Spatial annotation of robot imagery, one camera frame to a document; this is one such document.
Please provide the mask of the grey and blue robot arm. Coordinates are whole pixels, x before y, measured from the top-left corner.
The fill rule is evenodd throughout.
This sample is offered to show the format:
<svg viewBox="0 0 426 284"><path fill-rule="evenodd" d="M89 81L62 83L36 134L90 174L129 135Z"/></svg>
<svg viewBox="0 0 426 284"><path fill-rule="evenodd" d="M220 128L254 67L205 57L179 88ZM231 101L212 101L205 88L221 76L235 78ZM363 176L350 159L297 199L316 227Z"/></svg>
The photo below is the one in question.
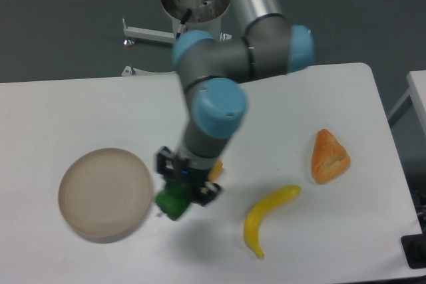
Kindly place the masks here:
<svg viewBox="0 0 426 284"><path fill-rule="evenodd" d="M182 25L219 17L221 0L162 0L176 8ZM179 31L172 61L188 108L189 120L177 151L156 156L164 188L156 196L163 208L186 209L213 201L220 186L208 175L241 125L247 99L240 85L288 74L314 61L314 40L303 25L292 25L277 0L230 0L243 35L217 41L200 29Z"/></svg>

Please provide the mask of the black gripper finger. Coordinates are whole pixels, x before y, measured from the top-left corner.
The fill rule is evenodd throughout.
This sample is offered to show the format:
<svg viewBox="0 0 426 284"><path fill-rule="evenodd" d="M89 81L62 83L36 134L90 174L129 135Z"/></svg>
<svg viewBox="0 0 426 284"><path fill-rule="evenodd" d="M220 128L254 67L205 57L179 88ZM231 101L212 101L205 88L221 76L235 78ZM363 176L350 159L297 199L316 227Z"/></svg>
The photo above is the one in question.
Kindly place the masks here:
<svg viewBox="0 0 426 284"><path fill-rule="evenodd" d="M156 153L156 173L165 181L174 179L175 153L167 146L162 146Z"/></svg>
<svg viewBox="0 0 426 284"><path fill-rule="evenodd" d="M222 186L214 182L205 182L202 186L195 187L194 203L206 206L214 201L221 193Z"/></svg>

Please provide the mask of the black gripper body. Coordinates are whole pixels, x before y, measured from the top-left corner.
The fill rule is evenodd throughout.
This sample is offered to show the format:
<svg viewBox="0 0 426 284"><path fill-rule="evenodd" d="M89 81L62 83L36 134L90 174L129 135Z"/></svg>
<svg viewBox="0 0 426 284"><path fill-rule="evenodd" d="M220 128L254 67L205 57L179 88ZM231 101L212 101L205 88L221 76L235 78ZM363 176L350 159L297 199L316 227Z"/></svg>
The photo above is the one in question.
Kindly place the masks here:
<svg viewBox="0 0 426 284"><path fill-rule="evenodd" d="M176 156L174 159L174 179L172 181L180 180L186 182L190 186L191 195L194 198L195 187L202 186L205 182L208 182L208 175L212 167L195 168L188 158Z"/></svg>

